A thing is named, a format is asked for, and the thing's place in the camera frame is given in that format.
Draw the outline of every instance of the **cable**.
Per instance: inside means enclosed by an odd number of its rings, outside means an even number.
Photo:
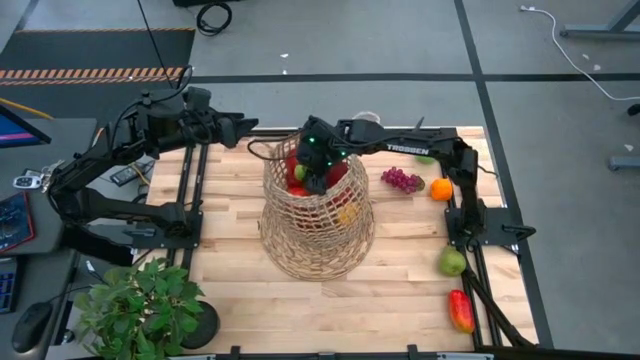
[[[520,11],[528,11],[528,12],[536,12],[536,13],[540,13],[540,14],[545,14],[548,17],[551,18],[551,20],[553,21],[553,26],[551,27],[551,38],[553,39],[553,43],[556,45],[556,47],[560,50],[560,52],[562,53],[562,55],[564,55],[564,58],[567,59],[567,61],[569,62],[569,64],[571,64],[571,66],[576,69],[579,73],[581,73],[582,75],[586,76],[587,79],[591,80],[591,82],[598,88],[600,89],[600,91],[602,91],[602,93],[608,97],[611,100],[615,100],[615,101],[628,101],[628,100],[640,100],[640,96],[632,96],[632,97],[627,97],[627,98],[617,98],[617,97],[613,97],[611,96],[602,86],[600,86],[600,84],[598,84],[598,82],[591,77],[591,75],[587,74],[584,70],[580,69],[569,57],[569,55],[567,55],[567,53],[564,51],[564,49],[562,48],[562,46],[560,46],[560,44],[558,43],[558,40],[556,39],[556,18],[553,17],[553,15],[551,15],[550,13],[548,13],[547,11],[544,10],[539,10],[532,7],[526,7],[524,5],[520,6]]]
[[[133,171],[135,171],[136,173],[138,173],[138,176],[140,176],[140,180],[142,180],[143,183],[151,186],[151,183],[149,182],[149,180],[147,180],[147,178],[144,176],[144,174],[142,173],[142,171],[140,171],[140,169],[136,166],[135,163],[131,163],[129,164],[129,166],[131,166],[131,168],[133,169]]]
[[[283,157],[279,157],[279,158],[272,158],[272,157],[266,157],[263,155],[258,154],[257,152],[253,151],[253,149],[251,149],[251,145],[254,143],[270,143],[270,142],[282,142],[282,141],[287,141],[290,138],[297,136],[298,134],[300,134],[300,131],[296,131],[295,133],[286,136],[286,137],[281,137],[281,138],[275,138],[275,139],[253,139],[251,141],[249,141],[249,143],[247,144],[247,150],[249,151],[249,153],[251,153],[251,155],[257,157],[260,160],[265,160],[265,161],[281,161],[281,160],[286,160],[292,157],[295,157],[295,155],[288,155],[288,156],[283,156]]]
[[[147,33],[149,34],[149,37],[151,38],[151,42],[153,43],[153,49],[156,51],[156,55],[158,56],[158,61],[160,61],[160,66],[162,66],[162,70],[164,70],[164,76],[167,78],[169,87],[173,89],[173,83],[171,82],[171,78],[169,77],[169,74],[167,74],[167,68],[166,66],[164,66],[164,61],[162,61],[162,56],[160,56],[160,50],[158,50],[158,44],[156,44],[156,39],[153,37],[153,32],[149,27],[149,22],[147,21],[147,15],[144,13],[144,9],[142,8],[142,3],[140,2],[140,0],[138,0],[138,7],[140,8],[140,13],[142,14],[144,25],[147,27]]]
[[[51,115],[49,115],[47,113],[44,113],[42,111],[30,108],[30,107],[28,107],[26,105],[18,104],[18,103],[15,103],[13,101],[10,101],[10,100],[4,99],[4,98],[0,98],[0,103],[5,104],[7,106],[14,107],[16,109],[20,109],[20,110],[26,111],[26,112],[31,113],[33,115],[37,115],[37,116],[43,117],[45,119],[53,120],[53,116],[51,116]]]
[[[59,298],[59,297],[61,297],[61,296],[65,296],[65,295],[67,295],[67,294],[69,294],[69,293],[72,293],[72,292],[74,292],[74,291],[84,290],[84,289],[89,289],[89,288],[91,288],[91,287],[93,287],[93,285],[81,286],[81,287],[79,287],[79,288],[75,288],[75,289],[67,290],[67,291],[65,291],[65,292],[63,292],[63,293],[61,293],[61,294],[58,294],[58,295],[56,295],[56,296],[52,297],[51,299],[47,300],[46,302],[52,302],[53,300],[55,300],[55,299],[57,299],[57,298]]]
[[[227,20],[225,20],[222,26],[220,27],[211,26],[209,25],[209,23],[207,23],[203,19],[204,14],[206,14],[207,11],[211,10],[214,7],[220,7],[227,12]],[[223,2],[214,2],[211,4],[205,5],[202,7],[202,9],[200,9],[200,11],[198,12],[198,15],[196,15],[196,27],[198,28],[198,31],[200,32],[200,34],[204,36],[212,37],[220,34],[222,30],[226,29],[229,26],[229,24],[231,24],[232,18],[233,18],[233,12],[231,11],[231,7],[228,4]]]
[[[133,262],[133,264],[131,264],[131,267],[135,267],[136,265],[138,265],[138,264],[139,264],[142,260],[144,260],[144,259],[145,259],[149,254],[151,254],[151,252],[152,252],[153,250],[154,250],[154,249],[149,249],[149,250],[147,250],[144,254],[140,255],[140,257],[139,257],[136,261],[134,261],[134,262]]]
[[[129,110],[131,110],[132,108],[137,106],[138,104],[140,104],[140,100],[136,100],[136,101],[132,102],[118,116],[118,119],[116,120],[116,123],[113,126],[113,132],[111,133],[111,138],[109,139],[109,151],[113,150],[113,143],[116,141],[116,134],[118,133],[118,126],[120,125],[120,121],[122,121],[122,119],[124,119],[126,117],[129,117],[131,114],[126,115],[126,116],[125,116],[125,114]]]
[[[485,172],[487,174],[492,174],[492,175],[495,175],[495,177],[499,177],[497,172],[489,171],[489,170],[485,169],[484,167],[482,167],[480,165],[478,165],[478,169],[482,170],[483,172]]]

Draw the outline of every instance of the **wooden table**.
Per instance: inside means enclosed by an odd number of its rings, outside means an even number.
[[[480,164],[492,170],[483,129],[457,129],[478,150]],[[198,152],[194,151],[192,172]],[[175,201],[183,156],[183,150],[166,153],[156,163],[150,204]],[[361,160],[369,174],[376,222],[372,249],[360,266],[340,279],[303,282],[280,271],[262,247],[262,161],[247,152],[246,142],[231,150],[210,147],[203,236],[193,256],[191,280],[218,310],[221,329],[197,353],[228,353],[232,345],[241,346],[243,353],[405,352],[408,344],[420,351],[473,349],[471,336],[456,332],[448,314],[447,295],[462,289],[462,282],[436,269],[447,243],[446,204],[431,200],[426,191],[405,195],[380,180],[384,170],[397,166],[430,184],[440,177],[439,165],[388,152]],[[480,172],[478,193],[487,206],[502,205],[495,176]],[[163,257],[166,251],[154,254]],[[516,257],[499,247],[484,248],[484,255],[494,299],[523,336],[536,342]],[[477,297],[476,303],[484,343],[490,344]]]

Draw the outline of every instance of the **desk leg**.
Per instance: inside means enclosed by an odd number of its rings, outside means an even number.
[[[118,246],[106,239],[95,236],[79,226],[70,226],[64,230],[63,246],[118,266],[131,266],[133,255],[126,246]]]

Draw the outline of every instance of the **keyboard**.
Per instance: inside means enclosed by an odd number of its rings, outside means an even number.
[[[16,308],[21,269],[20,259],[0,258],[0,315],[12,313]]]

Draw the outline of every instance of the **green leaf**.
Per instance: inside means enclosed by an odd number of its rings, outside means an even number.
[[[136,281],[138,282],[138,286],[144,291],[148,293],[153,289],[155,283],[153,282],[153,278],[149,274],[138,273],[136,274]]]
[[[193,281],[188,281],[186,284],[184,284],[184,289],[182,289],[182,294],[180,294],[180,297],[183,300],[189,300],[195,299],[195,297],[200,294],[202,294],[202,291],[200,291],[198,284],[194,283]]]
[[[158,264],[158,260],[156,259],[153,259],[144,265],[144,272],[148,273],[149,275],[157,274],[159,269],[160,264]]]
[[[156,279],[156,292],[158,295],[163,296],[167,294],[167,290],[169,290],[169,284],[163,278]]]
[[[131,324],[131,317],[129,315],[120,315],[113,324],[113,328],[118,334],[122,334],[129,329],[129,324]]]
[[[117,360],[131,360],[131,349],[125,347],[118,354]]]
[[[169,315],[154,315],[149,318],[149,329],[151,330],[160,330],[163,326],[169,322]]]
[[[109,285],[115,285],[119,281],[126,280],[130,269],[125,267],[115,267],[104,273],[104,280]]]
[[[113,351],[120,352],[120,350],[122,350],[122,340],[114,339],[111,347],[113,348]]]
[[[136,339],[136,343],[138,345],[138,349],[140,349],[141,353],[149,353],[149,342],[147,341],[147,339],[144,337],[144,334],[142,333],[142,329],[140,331],[138,331],[138,337]]]
[[[182,347],[180,345],[169,343],[169,344],[165,345],[164,351],[169,356],[176,356],[176,355],[182,354]]]
[[[177,277],[178,279],[180,279],[180,282],[182,282],[183,278],[187,276],[188,273],[189,272],[186,269],[183,269],[180,266],[172,266],[164,269],[162,271],[162,276],[166,278]]]
[[[77,334],[76,337],[78,339],[78,342],[82,342],[82,340],[87,337],[90,331],[91,327],[88,326],[85,322],[79,323],[74,331],[74,333]]]
[[[198,327],[198,321],[196,321],[192,316],[183,313],[180,317],[180,327],[184,332],[191,333]]]
[[[82,347],[87,350],[87,352],[89,352],[89,354],[91,355],[95,355],[95,356],[99,356],[98,352],[92,348],[89,347],[89,345],[87,344],[82,344]]]
[[[156,359],[157,360],[164,360],[166,359],[166,357],[164,356],[164,340],[160,341],[157,345],[156,345]]]
[[[182,283],[169,285],[169,295],[173,297],[178,297],[182,293],[183,289],[184,289],[184,285],[182,285]]]
[[[184,333],[182,332],[180,326],[178,326],[178,321],[176,321],[178,313],[179,312],[176,311],[176,318],[171,320],[171,334],[169,334],[169,342],[171,344],[179,346],[184,339]]]
[[[129,302],[129,310],[138,312],[144,308],[144,296],[129,296],[127,302]]]
[[[103,302],[107,295],[109,295],[109,286],[107,285],[92,285],[91,290],[89,290],[89,296],[95,302]]]
[[[194,314],[198,314],[203,312],[204,310],[202,310],[202,306],[200,305],[200,303],[198,302],[198,300],[196,299],[189,299],[185,302],[185,304],[183,305],[183,307],[189,311],[191,311]]]
[[[91,305],[89,304],[89,294],[77,294],[73,299],[73,305],[82,311],[89,311],[89,309],[91,309]]]
[[[154,354],[141,353],[136,355],[136,360],[156,360],[156,356]]]

